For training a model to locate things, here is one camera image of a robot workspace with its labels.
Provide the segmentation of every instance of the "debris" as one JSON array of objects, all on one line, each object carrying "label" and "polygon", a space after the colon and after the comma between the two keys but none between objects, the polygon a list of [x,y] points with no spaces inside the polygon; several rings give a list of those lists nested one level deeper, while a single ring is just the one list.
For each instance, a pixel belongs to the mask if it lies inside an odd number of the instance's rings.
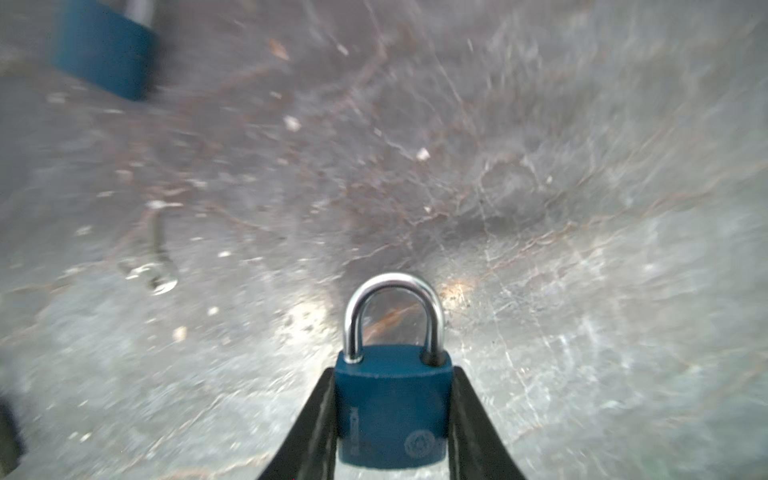
[{"label": "debris", "polygon": [[91,232],[91,230],[93,230],[92,225],[85,225],[83,227],[78,228],[77,231],[74,232],[74,234],[77,235],[78,237],[83,237],[85,235],[88,235]]},{"label": "debris", "polygon": [[185,187],[173,188],[171,190],[163,190],[163,195],[165,197],[176,197],[177,195],[181,195],[186,191],[189,191],[189,189]]},{"label": "debris", "polygon": [[174,342],[179,343],[187,339],[187,327],[180,326],[174,330]]},{"label": "debris", "polygon": [[288,130],[290,130],[290,131],[299,131],[299,130],[301,130],[301,124],[296,119],[296,117],[291,117],[291,116],[287,115],[283,120],[286,122],[286,128]]},{"label": "debris", "polygon": [[114,172],[118,174],[118,178],[124,184],[129,184],[134,179],[134,172],[130,170],[115,170]]},{"label": "debris", "polygon": [[193,187],[197,188],[198,190],[206,190],[208,188],[208,182],[205,182],[202,180],[195,180],[191,178],[190,183],[192,184]]},{"label": "debris", "polygon": [[416,160],[418,161],[425,161],[429,159],[429,152],[426,148],[422,148],[419,150],[419,152],[416,154]]},{"label": "debris", "polygon": [[163,208],[168,207],[183,207],[184,204],[180,204],[179,202],[167,202],[165,200],[149,200],[147,202],[147,208],[151,208],[152,210],[161,210]]},{"label": "debris", "polygon": [[64,276],[72,276],[72,275],[77,275],[78,273],[82,273],[82,272],[84,272],[84,271],[85,271],[85,268],[86,268],[86,267],[85,267],[85,265],[84,265],[84,264],[75,265],[75,266],[70,266],[69,268],[67,268],[66,270],[64,270]]},{"label": "debris", "polygon": [[290,57],[288,56],[288,52],[286,51],[286,48],[283,47],[283,44],[275,40],[274,38],[270,38],[270,50],[272,51],[272,55],[282,58],[285,61],[289,61]]},{"label": "debris", "polygon": [[61,93],[60,91],[56,91],[54,93],[48,94],[48,96],[46,96],[45,99],[48,100],[49,104],[67,103],[67,95]]}]

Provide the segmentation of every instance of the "gray concrete surface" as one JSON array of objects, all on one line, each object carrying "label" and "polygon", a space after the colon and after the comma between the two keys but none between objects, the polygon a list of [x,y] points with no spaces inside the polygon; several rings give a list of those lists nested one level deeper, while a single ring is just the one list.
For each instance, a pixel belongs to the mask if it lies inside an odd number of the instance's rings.
[{"label": "gray concrete surface", "polygon": [[168,1],[143,104],[46,65],[58,8],[0,14],[12,480],[255,478],[391,269],[531,479],[766,477],[765,2]]}]

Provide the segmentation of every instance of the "padlock shackle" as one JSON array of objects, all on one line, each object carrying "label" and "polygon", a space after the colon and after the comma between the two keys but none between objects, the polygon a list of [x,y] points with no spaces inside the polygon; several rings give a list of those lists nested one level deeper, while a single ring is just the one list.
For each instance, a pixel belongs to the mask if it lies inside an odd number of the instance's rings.
[{"label": "padlock shackle", "polygon": [[422,362],[429,366],[441,366],[445,363],[445,318],[440,298],[426,281],[399,272],[376,275],[352,294],[344,314],[344,361],[362,361],[362,315],[373,296],[387,288],[408,290],[422,304],[427,314],[427,334],[422,349]]},{"label": "padlock shackle", "polygon": [[156,1],[157,0],[128,0],[125,4],[125,17],[139,25],[152,28]]}]

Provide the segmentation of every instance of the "blurry blue padlock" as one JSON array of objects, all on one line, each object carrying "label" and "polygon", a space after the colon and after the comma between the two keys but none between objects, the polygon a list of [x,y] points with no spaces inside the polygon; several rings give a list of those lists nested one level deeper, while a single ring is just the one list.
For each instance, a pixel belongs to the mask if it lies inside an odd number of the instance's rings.
[{"label": "blurry blue padlock", "polygon": [[[362,351],[362,315],[386,288],[413,293],[427,314],[424,346],[375,345]],[[336,361],[339,459],[367,468],[414,468],[445,457],[453,369],[443,351],[440,300],[424,280],[384,273],[365,282],[344,316]]]},{"label": "blurry blue padlock", "polygon": [[128,100],[144,95],[156,36],[154,0],[127,0],[125,16],[97,0],[67,0],[53,63]]}]

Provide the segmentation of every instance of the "padlock body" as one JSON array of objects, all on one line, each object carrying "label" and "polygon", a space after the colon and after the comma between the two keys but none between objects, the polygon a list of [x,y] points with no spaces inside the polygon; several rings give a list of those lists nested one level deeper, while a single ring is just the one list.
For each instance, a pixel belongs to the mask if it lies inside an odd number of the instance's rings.
[{"label": "padlock body", "polygon": [[67,0],[53,63],[128,100],[147,84],[155,34],[96,0]]},{"label": "padlock body", "polygon": [[400,469],[443,460],[453,367],[427,366],[422,347],[372,345],[362,362],[336,361],[339,459],[367,468]]}]

